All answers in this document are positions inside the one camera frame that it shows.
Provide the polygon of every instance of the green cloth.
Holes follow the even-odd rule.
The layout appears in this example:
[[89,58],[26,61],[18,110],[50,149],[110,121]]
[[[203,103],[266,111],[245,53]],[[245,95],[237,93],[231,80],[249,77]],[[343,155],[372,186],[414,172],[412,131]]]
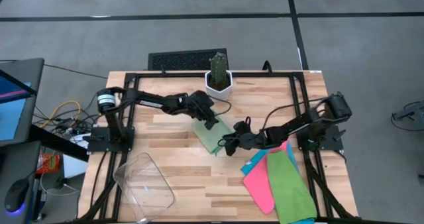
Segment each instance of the green cloth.
[[205,121],[199,121],[194,119],[191,124],[191,128],[194,133],[197,135],[199,140],[203,143],[205,148],[209,151],[210,154],[217,155],[218,151],[220,151],[223,147],[218,146],[218,141],[223,138],[223,135],[227,135],[233,133],[227,124],[219,118],[219,116],[215,117],[219,122],[213,125],[212,129],[208,131],[205,127]]
[[268,179],[280,223],[316,217],[308,189],[284,151],[267,155]]

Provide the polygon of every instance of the wooden table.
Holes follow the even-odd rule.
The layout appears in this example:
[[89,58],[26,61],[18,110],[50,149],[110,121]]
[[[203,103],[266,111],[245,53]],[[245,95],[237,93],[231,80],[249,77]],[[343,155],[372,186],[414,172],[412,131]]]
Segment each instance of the wooden table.
[[[111,72],[107,87],[123,86],[126,72]],[[325,97],[324,78],[321,72],[304,72],[309,99]],[[204,90],[202,78],[142,78],[139,90],[159,95],[170,95]],[[302,101],[299,84],[299,100]],[[277,106],[292,104],[293,99],[287,78],[234,78],[229,101],[233,108],[221,118],[232,127],[246,116],[252,117],[252,131],[257,133],[265,116]],[[227,104],[215,102],[216,111],[224,111]],[[275,112],[268,126],[282,125],[295,117],[294,109]],[[128,159],[141,152],[151,155],[174,195],[174,204],[155,221],[277,221],[275,212],[263,214],[242,184],[240,171],[257,150],[238,148],[232,157],[222,149],[218,156],[209,154],[191,131],[191,118],[187,115],[170,116],[159,109],[136,106],[134,127],[136,137]],[[303,155],[297,148],[295,136],[291,138],[293,152],[301,176],[307,186]],[[92,154],[79,198],[79,216],[89,209],[94,177],[103,153]],[[346,210],[357,215],[352,189],[344,160],[331,151],[321,151],[327,185]],[[95,189],[95,199],[105,185],[109,154],[101,166]],[[321,215],[325,215],[321,191],[316,186]],[[111,217],[115,191],[109,196],[106,217]],[[135,221],[134,213],[123,195],[119,221]]]

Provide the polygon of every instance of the clear plastic container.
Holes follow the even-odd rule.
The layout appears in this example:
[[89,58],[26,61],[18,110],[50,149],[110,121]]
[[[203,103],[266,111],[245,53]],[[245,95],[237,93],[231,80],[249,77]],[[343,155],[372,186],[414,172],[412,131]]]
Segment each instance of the clear plastic container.
[[137,223],[152,221],[174,202],[171,188],[147,153],[120,166],[113,179],[127,198]]

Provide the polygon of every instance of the cactus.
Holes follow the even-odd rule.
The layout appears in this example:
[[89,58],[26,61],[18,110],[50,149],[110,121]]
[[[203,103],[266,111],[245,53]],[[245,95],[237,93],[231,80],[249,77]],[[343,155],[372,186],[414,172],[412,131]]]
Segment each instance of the cactus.
[[220,52],[217,52],[211,59],[211,78],[209,85],[217,91],[221,91],[230,85],[227,76],[227,64],[227,56]]

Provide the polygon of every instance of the computer mouse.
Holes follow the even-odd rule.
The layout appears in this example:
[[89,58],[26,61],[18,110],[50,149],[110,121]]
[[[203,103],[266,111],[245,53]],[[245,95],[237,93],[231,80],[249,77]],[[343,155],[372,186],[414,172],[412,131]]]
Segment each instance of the computer mouse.
[[21,208],[25,201],[28,188],[29,182],[26,178],[17,180],[12,184],[5,198],[5,207],[8,212],[14,212]]

